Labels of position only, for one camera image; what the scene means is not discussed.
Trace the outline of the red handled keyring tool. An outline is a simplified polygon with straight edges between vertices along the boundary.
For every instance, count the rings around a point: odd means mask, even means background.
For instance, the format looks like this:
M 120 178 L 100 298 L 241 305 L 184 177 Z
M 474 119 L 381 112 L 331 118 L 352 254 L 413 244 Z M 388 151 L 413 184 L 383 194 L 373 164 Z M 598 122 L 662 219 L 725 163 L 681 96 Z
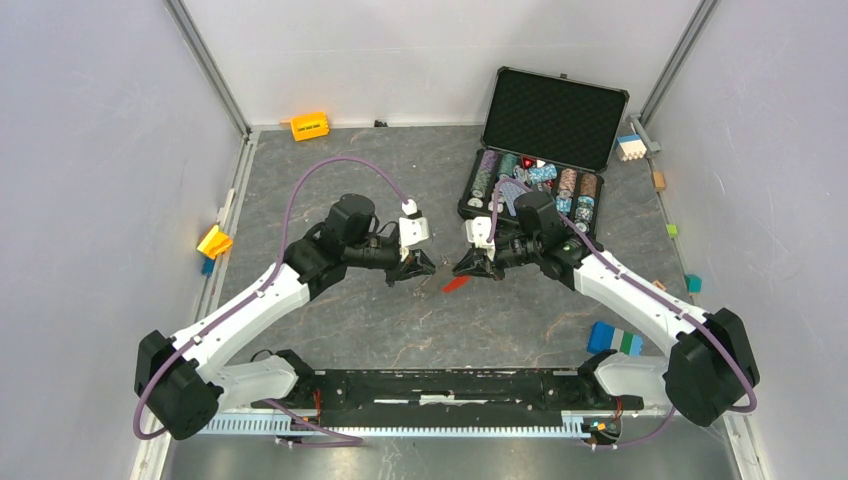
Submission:
M 451 293 L 459 288 L 463 287 L 470 280 L 470 276 L 458 276 L 453 278 L 448 284 L 446 284 L 441 291 L 443 293 Z

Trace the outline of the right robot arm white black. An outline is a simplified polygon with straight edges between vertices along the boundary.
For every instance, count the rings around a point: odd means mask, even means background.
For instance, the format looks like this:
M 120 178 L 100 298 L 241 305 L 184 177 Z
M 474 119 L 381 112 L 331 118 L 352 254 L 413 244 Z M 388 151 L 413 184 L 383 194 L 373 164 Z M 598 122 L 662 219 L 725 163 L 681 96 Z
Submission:
M 631 356 L 607 349 L 594 355 L 577 382 L 585 405 L 602 408 L 615 397 L 638 397 L 702 427 L 727 412 L 757 408 L 760 375 L 737 314 L 708 312 L 659 289 L 591 239 L 548 194 L 530 191 L 515 204 L 518 228 L 510 235 L 497 233 L 495 213 L 465 220 L 470 248 L 455 275 L 501 280 L 509 268 L 533 264 L 616 313 L 661 352 Z

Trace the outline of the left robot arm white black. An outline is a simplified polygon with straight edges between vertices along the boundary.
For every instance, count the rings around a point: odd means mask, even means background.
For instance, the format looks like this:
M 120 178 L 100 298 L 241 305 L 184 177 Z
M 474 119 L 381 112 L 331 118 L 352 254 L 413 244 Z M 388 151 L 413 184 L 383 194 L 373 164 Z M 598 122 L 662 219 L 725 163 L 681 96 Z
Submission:
M 381 270 L 389 286 L 433 274 L 433 262 L 418 247 L 430 236 L 428 220 L 413 200 L 403 202 L 402 211 L 394 230 L 382 236 L 373 228 L 374 203 L 345 194 L 324 221 L 285 247 L 258 280 L 212 314 L 170 336 L 153 330 L 143 337 L 133 382 L 139 397 L 136 436 L 184 440 L 217 413 L 266 399 L 306 405 L 314 381 L 285 357 L 228 362 L 275 321 L 341 282 L 351 268 Z

